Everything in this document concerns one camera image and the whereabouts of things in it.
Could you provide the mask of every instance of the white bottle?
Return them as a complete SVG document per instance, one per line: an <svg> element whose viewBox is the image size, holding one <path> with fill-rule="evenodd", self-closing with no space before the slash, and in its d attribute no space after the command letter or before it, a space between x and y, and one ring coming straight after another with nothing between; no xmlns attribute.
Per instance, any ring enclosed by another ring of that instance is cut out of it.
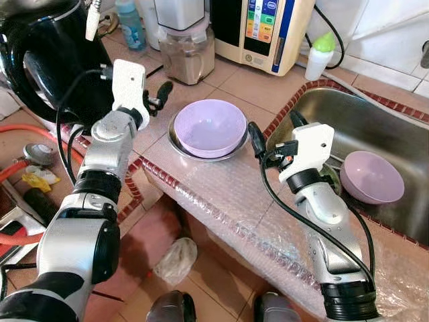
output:
<svg viewBox="0 0 429 322"><path fill-rule="evenodd" d="M331 32L317 38L308 55L305 77L309 81L320 78L326 65L334 56L335 40Z"/></svg>
<svg viewBox="0 0 429 322"><path fill-rule="evenodd" d="M156 17L154 0L139 0L137 2L137 9L140 16L143 18L147 42L153 49L160 50L160 44L158 42L159 25Z"/></svg>

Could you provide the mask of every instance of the metal plate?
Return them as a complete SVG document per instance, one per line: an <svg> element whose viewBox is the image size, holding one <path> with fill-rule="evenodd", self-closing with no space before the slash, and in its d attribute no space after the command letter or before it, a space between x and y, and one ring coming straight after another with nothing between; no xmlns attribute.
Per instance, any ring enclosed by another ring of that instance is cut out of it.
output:
<svg viewBox="0 0 429 322"><path fill-rule="evenodd" d="M195 156L194 154L191 154L190 152L188 152L188 150L186 150L182 146L179 139L177 138L176 131L174 131L174 120L176 119L176 116L177 116L177 113L172 117L172 119L170 120L170 122L168 124L168 131L167 131L168 141L170 141L173 148L177 152L179 152L179 154L181 154L187 158L197 160L197 161L203 161L203 162L215 162L215 161L226 160L226 159L233 157L239 150L241 150L241 148L247 142L248 135L247 135L247 130L246 130L246 133L244 134L244 136L241 139L238 146L233 151L229 152L227 155L221 156L220 158L214 158L214 159L200 158L199 156Z"/></svg>

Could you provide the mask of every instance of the plastic bag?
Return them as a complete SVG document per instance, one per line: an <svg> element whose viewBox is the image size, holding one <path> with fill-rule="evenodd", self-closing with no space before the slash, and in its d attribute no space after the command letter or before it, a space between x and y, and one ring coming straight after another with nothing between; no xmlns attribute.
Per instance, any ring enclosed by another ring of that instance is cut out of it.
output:
<svg viewBox="0 0 429 322"><path fill-rule="evenodd" d="M60 178L48 169L42 169L39 166L28 166L25 168L22 180L31 187L39 188L42 192L47 193L52 190L50 185L60 181Z"/></svg>
<svg viewBox="0 0 429 322"><path fill-rule="evenodd" d="M167 254L156 264L154 272L168 284L177 285L188 275L197 254L196 244L192 239L187 237L177 239Z"/></svg>

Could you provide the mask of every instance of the display screen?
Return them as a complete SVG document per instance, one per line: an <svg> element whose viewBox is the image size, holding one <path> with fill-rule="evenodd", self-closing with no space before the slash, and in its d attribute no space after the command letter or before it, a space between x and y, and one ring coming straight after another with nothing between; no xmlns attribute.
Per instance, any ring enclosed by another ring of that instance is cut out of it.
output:
<svg viewBox="0 0 429 322"><path fill-rule="evenodd" d="M246 37L270 43L278 0L249 0Z"/></svg>

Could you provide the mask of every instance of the blue bottle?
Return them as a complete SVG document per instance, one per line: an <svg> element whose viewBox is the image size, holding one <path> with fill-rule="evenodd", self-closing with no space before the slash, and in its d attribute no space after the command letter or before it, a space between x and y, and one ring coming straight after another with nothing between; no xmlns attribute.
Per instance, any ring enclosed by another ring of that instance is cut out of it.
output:
<svg viewBox="0 0 429 322"><path fill-rule="evenodd" d="M144 50L146 48L146 39L134 0L116 0L115 5L123 36L129 49Z"/></svg>

